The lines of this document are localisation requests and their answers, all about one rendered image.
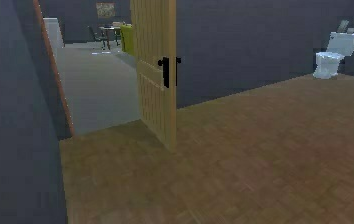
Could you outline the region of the light wooden room door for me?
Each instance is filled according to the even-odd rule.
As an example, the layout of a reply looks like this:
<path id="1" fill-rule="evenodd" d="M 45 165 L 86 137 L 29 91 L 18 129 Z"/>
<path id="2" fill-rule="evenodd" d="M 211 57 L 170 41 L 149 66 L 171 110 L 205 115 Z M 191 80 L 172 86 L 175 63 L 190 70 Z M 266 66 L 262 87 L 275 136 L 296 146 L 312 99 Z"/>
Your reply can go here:
<path id="1" fill-rule="evenodd" d="M 176 148 L 176 0 L 130 0 L 141 120 Z M 169 58 L 169 87 L 158 61 Z"/>

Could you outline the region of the dark dining table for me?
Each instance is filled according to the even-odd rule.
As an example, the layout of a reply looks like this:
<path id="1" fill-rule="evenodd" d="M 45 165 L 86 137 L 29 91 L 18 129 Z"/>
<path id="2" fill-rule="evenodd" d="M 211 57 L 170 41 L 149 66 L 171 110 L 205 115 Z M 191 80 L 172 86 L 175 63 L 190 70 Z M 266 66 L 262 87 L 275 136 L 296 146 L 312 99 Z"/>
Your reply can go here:
<path id="1" fill-rule="evenodd" d="M 114 41 L 117 46 L 120 45 L 118 40 L 121 38 L 121 27 L 120 26 L 101 26 L 101 32 L 106 37 L 106 42 L 108 49 L 111 49 L 110 42 Z"/>

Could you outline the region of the dark chair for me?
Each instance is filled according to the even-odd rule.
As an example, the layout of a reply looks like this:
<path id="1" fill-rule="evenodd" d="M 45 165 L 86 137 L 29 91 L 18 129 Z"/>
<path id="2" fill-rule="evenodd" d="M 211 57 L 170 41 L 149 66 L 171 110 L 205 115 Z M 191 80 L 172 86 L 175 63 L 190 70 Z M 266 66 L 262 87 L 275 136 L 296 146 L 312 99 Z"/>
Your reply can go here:
<path id="1" fill-rule="evenodd" d="M 93 41 L 94 42 L 100 42 L 101 43 L 101 48 L 103 50 L 105 50 L 107 42 L 108 42 L 108 39 L 104 35 L 104 33 L 103 32 L 101 32 L 100 34 L 96 33 L 91 26 L 88 27 L 88 30 L 89 30 L 89 34 L 90 34 L 91 38 L 93 39 Z"/>

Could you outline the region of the white cabinet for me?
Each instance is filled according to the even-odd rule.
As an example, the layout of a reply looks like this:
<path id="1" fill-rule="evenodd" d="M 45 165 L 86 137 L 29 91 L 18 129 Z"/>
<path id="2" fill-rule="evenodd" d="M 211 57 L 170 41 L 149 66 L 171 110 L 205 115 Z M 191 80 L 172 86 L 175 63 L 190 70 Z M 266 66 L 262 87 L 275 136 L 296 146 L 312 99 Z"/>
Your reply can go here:
<path id="1" fill-rule="evenodd" d="M 57 18 L 45 17 L 44 23 L 54 58 L 57 58 L 57 51 L 64 47 L 60 22 Z"/>

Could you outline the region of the white toilet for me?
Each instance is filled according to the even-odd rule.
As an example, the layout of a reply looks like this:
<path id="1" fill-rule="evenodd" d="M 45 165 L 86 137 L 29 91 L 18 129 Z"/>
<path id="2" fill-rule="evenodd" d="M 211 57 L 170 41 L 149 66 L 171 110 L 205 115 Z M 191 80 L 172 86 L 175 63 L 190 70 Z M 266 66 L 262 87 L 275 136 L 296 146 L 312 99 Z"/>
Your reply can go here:
<path id="1" fill-rule="evenodd" d="M 315 78 L 330 79 L 338 73 L 341 61 L 354 53 L 354 33 L 331 32 L 327 49 L 315 54 Z"/>

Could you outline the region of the framed wall picture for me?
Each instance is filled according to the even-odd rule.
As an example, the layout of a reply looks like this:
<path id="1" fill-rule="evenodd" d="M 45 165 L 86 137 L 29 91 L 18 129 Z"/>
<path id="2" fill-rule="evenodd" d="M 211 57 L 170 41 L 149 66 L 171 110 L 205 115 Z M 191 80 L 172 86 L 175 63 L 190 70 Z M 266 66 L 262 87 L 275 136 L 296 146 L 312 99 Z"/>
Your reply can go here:
<path id="1" fill-rule="evenodd" d="M 102 18 L 111 18 L 115 16 L 115 4 L 111 2 L 96 3 L 97 16 Z"/>

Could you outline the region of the reddish wooden door frame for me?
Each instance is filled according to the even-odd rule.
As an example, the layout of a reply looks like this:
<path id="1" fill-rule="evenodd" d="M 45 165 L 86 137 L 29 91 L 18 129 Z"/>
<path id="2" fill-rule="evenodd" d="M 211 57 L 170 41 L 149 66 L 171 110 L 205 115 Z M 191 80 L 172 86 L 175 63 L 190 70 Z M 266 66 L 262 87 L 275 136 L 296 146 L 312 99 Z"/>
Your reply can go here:
<path id="1" fill-rule="evenodd" d="M 40 24 L 40 29 L 41 29 L 41 36 L 44 41 L 45 49 L 47 51 L 47 56 L 49 58 L 49 64 L 51 71 L 54 73 L 54 80 L 56 83 L 56 89 L 57 89 L 57 96 L 60 98 L 60 102 L 63 108 L 63 114 L 65 118 L 65 129 L 68 131 L 68 134 L 65 136 L 65 138 L 71 138 L 74 136 L 74 126 L 72 122 L 72 118 L 70 115 L 69 107 L 67 104 L 67 100 L 65 97 L 65 93 L 62 87 L 61 79 L 60 79 L 60 73 L 57 68 L 56 60 L 54 57 L 54 53 L 50 44 L 49 36 L 47 29 L 45 27 L 45 22 L 43 19 L 42 11 L 41 11 L 41 6 L 39 4 L 39 0 L 32 0 L 35 14 L 37 17 L 37 20 Z"/>

